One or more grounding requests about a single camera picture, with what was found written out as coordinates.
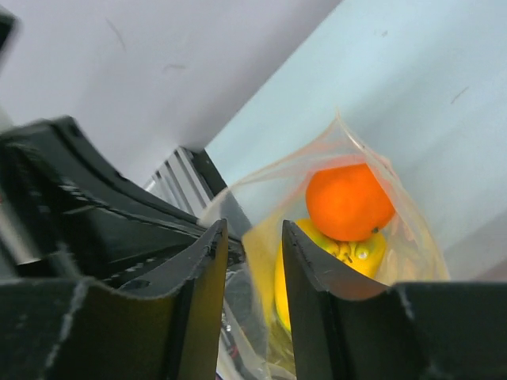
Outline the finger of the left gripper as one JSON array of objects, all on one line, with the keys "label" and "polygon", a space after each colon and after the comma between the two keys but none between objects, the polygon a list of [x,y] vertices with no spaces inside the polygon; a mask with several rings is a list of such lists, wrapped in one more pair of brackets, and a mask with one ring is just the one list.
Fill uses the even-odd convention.
[{"label": "finger of the left gripper", "polygon": [[1,257],[22,276],[178,277],[204,232],[123,177],[73,118],[1,134]]}]

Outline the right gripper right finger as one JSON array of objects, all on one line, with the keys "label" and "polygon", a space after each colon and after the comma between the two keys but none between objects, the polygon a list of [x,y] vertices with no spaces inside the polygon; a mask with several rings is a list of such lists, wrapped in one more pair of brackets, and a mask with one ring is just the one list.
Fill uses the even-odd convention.
[{"label": "right gripper right finger", "polygon": [[299,379],[503,379],[506,285],[386,286],[283,225]]}]

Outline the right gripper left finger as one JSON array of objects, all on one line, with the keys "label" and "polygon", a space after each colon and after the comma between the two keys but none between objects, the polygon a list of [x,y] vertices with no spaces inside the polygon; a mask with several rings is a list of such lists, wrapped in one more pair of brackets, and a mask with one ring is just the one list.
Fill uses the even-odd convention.
[{"label": "right gripper left finger", "polygon": [[4,379],[213,379],[224,220],[120,289],[92,278],[1,283]]}]

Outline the clear zip top bag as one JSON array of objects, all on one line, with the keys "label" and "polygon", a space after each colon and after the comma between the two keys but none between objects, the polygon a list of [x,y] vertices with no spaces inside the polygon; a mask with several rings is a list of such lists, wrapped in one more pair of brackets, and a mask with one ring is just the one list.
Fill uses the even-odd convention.
[{"label": "clear zip top bag", "polygon": [[306,146],[222,190],[202,212],[227,221],[245,261],[226,281],[225,323],[237,351],[220,367],[252,379],[293,379],[295,361],[282,253],[294,222],[351,269],[390,285],[446,280],[443,255],[390,162],[340,118]]}]

